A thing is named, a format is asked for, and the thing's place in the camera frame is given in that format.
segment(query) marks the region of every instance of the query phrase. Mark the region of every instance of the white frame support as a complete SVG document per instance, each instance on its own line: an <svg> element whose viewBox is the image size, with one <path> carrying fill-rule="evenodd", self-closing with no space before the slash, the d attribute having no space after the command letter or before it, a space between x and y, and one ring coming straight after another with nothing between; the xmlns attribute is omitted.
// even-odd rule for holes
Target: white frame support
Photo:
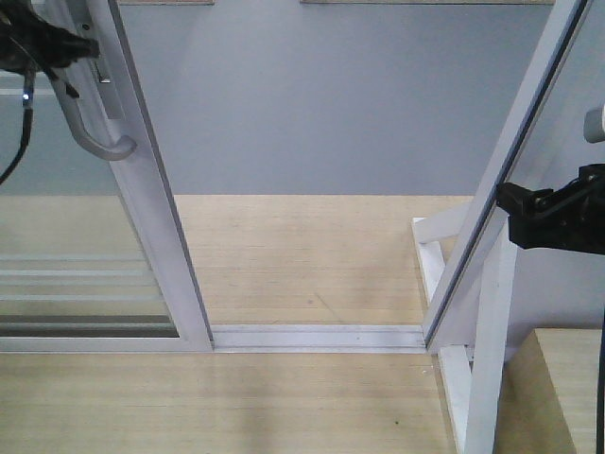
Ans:
<svg viewBox="0 0 605 454"><path fill-rule="evenodd" d="M504 227L483 265L473 371L464 345L439 351L458 454L493 451L516 257Z"/></svg>
<svg viewBox="0 0 605 454"><path fill-rule="evenodd" d="M495 185L506 178L523 149L549 86L562 68L569 44L581 24L578 16L583 15L585 7L584 0L559 0L551 10L424 318L429 353L437 354L447 345L474 343L482 264L506 222L504 212L493 211Z"/></svg>
<svg viewBox="0 0 605 454"><path fill-rule="evenodd" d="M464 453L466 427L471 402L471 366L464 345L450 345L439 351L445 400L456 442L456 452Z"/></svg>
<svg viewBox="0 0 605 454"><path fill-rule="evenodd" d="M412 234L420 263L424 295L431 305L433 295L445 270L440 240L456 236L462 228L471 203L464 202L429 218L414 218Z"/></svg>
<svg viewBox="0 0 605 454"><path fill-rule="evenodd" d="M505 226L483 264L464 454L493 451L516 258Z"/></svg>

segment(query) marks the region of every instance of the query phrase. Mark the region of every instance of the glass panel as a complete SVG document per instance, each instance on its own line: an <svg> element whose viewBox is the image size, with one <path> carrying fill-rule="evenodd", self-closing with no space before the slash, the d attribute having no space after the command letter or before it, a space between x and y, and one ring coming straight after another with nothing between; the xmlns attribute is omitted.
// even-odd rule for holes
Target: glass panel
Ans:
<svg viewBox="0 0 605 454"><path fill-rule="evenodd" d="M22 85L0 73L1 171ZM177 336L110 165L76 144L42 74L29 148L0 186L0 336Z"/></svg>

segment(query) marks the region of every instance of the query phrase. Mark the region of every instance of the white wooden stand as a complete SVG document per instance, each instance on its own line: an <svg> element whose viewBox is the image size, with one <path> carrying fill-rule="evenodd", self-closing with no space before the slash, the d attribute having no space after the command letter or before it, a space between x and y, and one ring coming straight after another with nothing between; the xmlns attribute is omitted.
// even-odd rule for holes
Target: white wooden stand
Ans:
<svg viewBox="0 0 605 454"><path fill-rule="evenodd" d="M467 208L464 204L431 218L413 220L428 302L445 268L439 240L457 234ZM473 371L465 345L445 346L439 351L458 454L485 454L493 449L516 252L505 225L483 264Z"/></svg>

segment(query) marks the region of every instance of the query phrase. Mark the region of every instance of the sliding glass door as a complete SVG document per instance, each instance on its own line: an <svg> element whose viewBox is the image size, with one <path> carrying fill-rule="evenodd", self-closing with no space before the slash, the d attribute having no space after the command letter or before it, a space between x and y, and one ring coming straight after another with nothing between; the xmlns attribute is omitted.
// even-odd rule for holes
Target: sliding glass door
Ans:
<svg viewBox="0 0 605 454"><path fill-rule="evenodd" d="M0 351L208 351L210 331L113 1L47 1L101 57L36 78L21 164L0 185ZM23 78L0 73L0 166L19 147Z"/></svg>

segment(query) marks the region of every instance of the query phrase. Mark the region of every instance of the floor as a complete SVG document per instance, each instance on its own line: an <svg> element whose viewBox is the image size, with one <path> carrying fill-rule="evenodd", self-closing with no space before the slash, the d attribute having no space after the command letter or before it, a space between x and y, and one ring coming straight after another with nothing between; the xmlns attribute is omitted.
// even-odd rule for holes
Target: floor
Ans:
<svg viewBox="0 0 605 454"><path fill-rule="evenodd" d="M414 324L411 220L455 196L177 196L210 320Z"/></svg>
<svg viewBox="0 0 605 454"><path fill-rule="evenodd" d="M459 198L178 196L213 323L418 323ZM454 453L424 355L0 355L0 452Z"/></svg>

